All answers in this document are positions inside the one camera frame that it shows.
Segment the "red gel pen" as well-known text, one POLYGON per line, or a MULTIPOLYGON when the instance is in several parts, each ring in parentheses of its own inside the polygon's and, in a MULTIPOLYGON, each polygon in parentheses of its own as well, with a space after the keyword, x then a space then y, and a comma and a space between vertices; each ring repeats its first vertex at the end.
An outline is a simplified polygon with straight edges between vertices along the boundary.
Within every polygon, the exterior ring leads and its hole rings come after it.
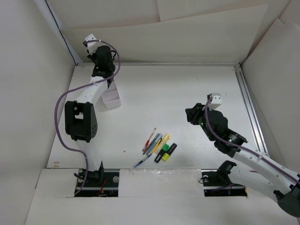
POLYGON ((150 143, 150 140, 151 140, 152 136, 154 135, 156 129, 157 129, 157 128, 155 127, 155 128, 153 129, 153 131, 151 132, 151 134, 150 134, 150 136, 149 136, 149 138, 148 138, 148 140, 147 140, 147 142, 146 142, 146 144, 145 144, 145 146, 144 146, 144 148, 143 148, 143 150, 142 150, 143 153, 146 152, 146 149, 147 149, 147 147, 148 147, 148 145, 149 145, 149 143, 150 143))

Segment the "light blue pen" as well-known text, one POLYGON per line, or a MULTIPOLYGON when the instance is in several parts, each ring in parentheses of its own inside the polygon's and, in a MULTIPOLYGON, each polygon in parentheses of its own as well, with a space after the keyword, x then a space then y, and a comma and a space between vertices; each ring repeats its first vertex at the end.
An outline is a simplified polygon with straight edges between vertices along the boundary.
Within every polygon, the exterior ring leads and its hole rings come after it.
POLYGON ((152 146, 147 150, 146 152, 146 156, 149 155, 151 153, 151 151, 153 150, 153 148, 155 147, 155 145, 157 144, 158 140, 162 137, 163 134, 160 133, 160 137, 152 144, 152 146))

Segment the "blue ballpoint pen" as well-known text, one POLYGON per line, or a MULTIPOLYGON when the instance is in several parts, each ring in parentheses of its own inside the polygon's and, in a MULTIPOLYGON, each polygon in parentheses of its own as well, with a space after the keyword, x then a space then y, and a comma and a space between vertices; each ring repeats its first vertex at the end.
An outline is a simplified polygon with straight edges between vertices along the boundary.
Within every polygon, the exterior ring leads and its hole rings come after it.
POLYGON ((152 154, 147 155, 145 158, 143 158, 142 160, 140 160, 136 165, 134 165, 133 168, 137 168, 140 164, 142 164, 143 162, 145 162, 151 156, 152 156, 152 154))

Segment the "grey black pen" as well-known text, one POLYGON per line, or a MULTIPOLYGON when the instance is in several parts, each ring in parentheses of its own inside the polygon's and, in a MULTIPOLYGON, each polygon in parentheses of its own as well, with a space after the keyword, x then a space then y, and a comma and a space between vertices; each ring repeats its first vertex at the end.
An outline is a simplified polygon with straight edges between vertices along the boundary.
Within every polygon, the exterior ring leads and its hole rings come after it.
POLYGON ((160 133, 158 133, 153 140, 150 142, 150 144, 146 147, 146 150, 144 151, 143 155, 146 154, 147 150, 152 146, 152 144, 160 137, 160 133))

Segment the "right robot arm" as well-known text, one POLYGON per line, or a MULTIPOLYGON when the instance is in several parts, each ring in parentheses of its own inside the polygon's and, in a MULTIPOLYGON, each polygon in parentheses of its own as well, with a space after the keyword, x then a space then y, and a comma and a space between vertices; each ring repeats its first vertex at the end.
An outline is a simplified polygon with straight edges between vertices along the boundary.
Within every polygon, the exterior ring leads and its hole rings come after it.
POLYGON ((217 170, 219 183, 252 188, 274 200, 287 214, 296 218, 300 216, 299 173, 246 147, 246 138, 228 128, 228 120, 220 111, 197 103, 185 109, 185 113, 187 121, 199 125, 217 150, 251 168, 251 171, 242 172, 236 163, 227 160, 217 170))

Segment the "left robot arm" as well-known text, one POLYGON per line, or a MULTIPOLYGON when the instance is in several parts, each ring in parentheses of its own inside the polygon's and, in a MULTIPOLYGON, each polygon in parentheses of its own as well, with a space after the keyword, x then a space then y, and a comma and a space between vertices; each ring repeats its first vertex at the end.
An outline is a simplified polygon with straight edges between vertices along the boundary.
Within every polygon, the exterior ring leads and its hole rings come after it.
POLYGON ((112 50, 109 46, 103 45, 96 49, 94 53, 88 55, 95 66, 90 79, 91 86, 73 101, 65 103, 65 131, 76 142, 79 150, 88 157, 87 170, 90 172, 88 180, 94 186, 99 186, 104 182, 104 174, 99 171, 101 161, 97 159, 97 154, 89 147, 89 143, 97 134, 98 122, 94 106, 100 98, 105 103, 106 95, 116 91, 116 84, 113 78, 96 83, 102 79, 110 77, 115 71, 112 50))

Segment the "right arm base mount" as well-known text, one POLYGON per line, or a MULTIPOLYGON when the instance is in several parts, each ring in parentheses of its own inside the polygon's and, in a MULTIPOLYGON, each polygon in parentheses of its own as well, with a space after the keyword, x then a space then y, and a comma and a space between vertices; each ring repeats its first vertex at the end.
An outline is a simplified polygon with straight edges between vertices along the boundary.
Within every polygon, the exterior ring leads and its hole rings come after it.
POLYGON ((202 169, 198 183, 203 186, 205 197, 248 196, 245 186, 232 183, 229 179, 234 166, 236 163, 227 160, 218 169, 202 169))

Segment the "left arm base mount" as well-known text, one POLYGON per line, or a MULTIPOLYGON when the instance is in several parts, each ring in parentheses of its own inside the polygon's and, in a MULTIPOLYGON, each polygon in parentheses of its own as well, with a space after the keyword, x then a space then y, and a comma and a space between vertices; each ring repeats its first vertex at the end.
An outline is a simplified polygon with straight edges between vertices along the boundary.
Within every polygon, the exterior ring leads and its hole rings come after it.
POLYGON ((75 197, 118 197, 120 169, 105 169, 101 163, 98 170, 88 171, 82 187, 85 172, 85 169, 81 169, 74 173, 77 178, 75 197))

